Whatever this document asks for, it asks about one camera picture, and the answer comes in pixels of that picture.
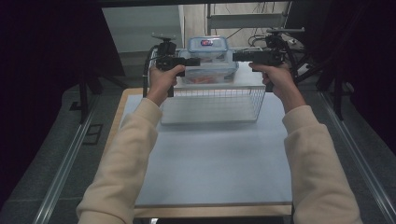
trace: metal wire basket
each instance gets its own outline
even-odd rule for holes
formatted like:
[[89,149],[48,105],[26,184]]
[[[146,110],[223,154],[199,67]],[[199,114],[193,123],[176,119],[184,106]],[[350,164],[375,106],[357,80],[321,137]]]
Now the metal wire basket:
[[162,105],[162,125],[256,122],[265,86],[175,88]]

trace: handle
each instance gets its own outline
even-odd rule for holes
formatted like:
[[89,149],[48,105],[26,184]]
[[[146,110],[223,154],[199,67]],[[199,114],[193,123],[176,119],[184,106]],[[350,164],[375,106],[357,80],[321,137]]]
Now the handle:
[[174,87],[173,86],[171,86],[171,88],[169,88],[169,90],[168,90],[168,97],[174,97]]
[[273,92],[273,90],[274,90],[274,83],[268,82],[265,85],[265,92]]

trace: hand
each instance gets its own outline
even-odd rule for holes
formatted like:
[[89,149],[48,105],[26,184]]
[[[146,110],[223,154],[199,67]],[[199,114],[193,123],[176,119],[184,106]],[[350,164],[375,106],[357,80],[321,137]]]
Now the hand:
[[155,65],[149,69],[149,90],[147,98],[160,106],[168,96],[168,90],[177,84],[176,74],[186,69],[183,65],[178,65],[173,69],[163,72]]
[[306,105],[303,96],[293,82],[286,63],[281,64],[279,67],[257,63],[250,63],[249,66],[257,71],[262,71],[263,84],[267,84],[270,81],[274,83],[273,92],[282,101],[285,113],[300,105]]
[[270,81],[274,83],[274,94],[281,98],[282,91],[293,88],[294,82],[291,78],[289,67],[286,63],[279,67],[267,66],[258,63],[250,63],[249,66],[257,71],[262,71],[262,83],[268,84]]

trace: left hand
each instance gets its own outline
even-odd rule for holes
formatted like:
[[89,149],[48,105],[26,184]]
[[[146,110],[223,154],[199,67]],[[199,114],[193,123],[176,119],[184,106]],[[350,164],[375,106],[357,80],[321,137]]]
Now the left hand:
[[183,65],[178,65],[173,69],[163,72],[155,65],[149,69],[149,90],[147,98],[160,106],[168,97],[168,90],[177,84],[176,74],[186,69]]

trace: metal rail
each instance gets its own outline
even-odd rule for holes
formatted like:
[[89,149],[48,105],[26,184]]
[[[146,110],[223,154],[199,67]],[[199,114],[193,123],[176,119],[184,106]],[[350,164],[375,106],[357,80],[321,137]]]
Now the metal rail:
[[288,2],[288,5],[286,6],[285,10],[281,13],[212,15],[211,6],[210,4],[207,4],[207,10],[206,10],[207,35],[211,35],[212,29],[284,27],[285,22],[289,16],[290,6],[291,6],[291,2]]
[[82,124],[79,125],[73,142],[71,143],[69,149],[67,149],[67,152],[64,155],[64,159],[59,166],[58,172],[53,178],[52,183],[49,186],[49,190],[47,191],[47,194],[44,197],[44,200],[40,208],[38,209],[37,214],[35,215],[35,219],[33,221],[34,224],[46,224],[49,222],[53,209],[55,208],[59,196],[61,195],[61,192],[64,188],[64,183],[66,182],[66,179],[76,159],[79,148],[82,144],[82,140],[84,139],[85,133],[87,132],[91,124],[92,115],[95,111],[98,101],[99,95],[93,95],[90,103],[88,117]]
[[319,95],[322,98],[322,102],[325,105],[335,128],[341,134],[353,161],[361,172],[367,187],[372,192],[378,207],[384,214],[385,219],[389,224],[396,224],[396,211],[390,197],[385,192],[382,184],[376,178],[367,160],[364,159],[364,156],[361,153],[358,144],[353,139],[352,134],[349,132],[349,129],[343,121],[337,118],[337,115],[332,110],[332,102],[329,97],[325,96],[322,92],[319,93]]

